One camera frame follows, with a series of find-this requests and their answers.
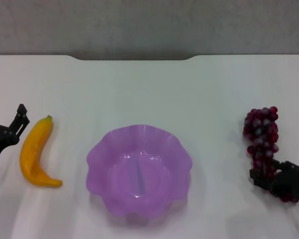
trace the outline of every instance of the plastic bowl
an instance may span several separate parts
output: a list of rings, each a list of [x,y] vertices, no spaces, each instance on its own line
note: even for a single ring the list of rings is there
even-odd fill
[[[165,130],[132,125],[107,133],[87,156],[86,187],[116,216],[161,216],[187,196],[192,160]]]

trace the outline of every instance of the table surface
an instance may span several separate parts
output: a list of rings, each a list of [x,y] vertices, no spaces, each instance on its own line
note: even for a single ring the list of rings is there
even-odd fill
[[[20,103],[30,124],[0,156],[0,239],[296,239],[299,204],[249,180],[242,140],[252,108],[277,106],[277,159],[299,164],[299,55],[198,56],[185,61],[80,61],[0,56],[0,124]],[[59,189],[30,185],[19,153],[34,124],[54,130],[42,167]],[[88,151],[112,129],[150,124],[175,134],[193,159],[186,201],[163,218],[111,216],[85,187]]]

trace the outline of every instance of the toy banana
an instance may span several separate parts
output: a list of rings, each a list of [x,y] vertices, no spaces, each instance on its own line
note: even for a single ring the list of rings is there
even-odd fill
[[[51,116],[39,120],[27,136],[20,154],[24,177],[36,186],[60,187],[62,181],[50,178],[40,167],[40,156],[53,128]]]

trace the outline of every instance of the gray wall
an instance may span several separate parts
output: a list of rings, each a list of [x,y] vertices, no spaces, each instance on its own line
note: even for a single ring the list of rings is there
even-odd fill
[[[299,53],[299,0],[0,0],[0,54]]]

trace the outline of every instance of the grapes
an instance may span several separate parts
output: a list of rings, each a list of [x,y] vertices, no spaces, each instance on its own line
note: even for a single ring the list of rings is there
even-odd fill
[[[274,153],[279,150],[275,144],[279,138],[278,126],[275,123],[278,119],[277,112],[275,106],[252,109],[244,122],[243,136],[252,142],[252,145],[247,147],[247,152],[253,159],[253,170],[269,181],[275,179],[277,171],[272,161]],[[283,202],[298,201],[290,194],[280,196],[280,199]]]

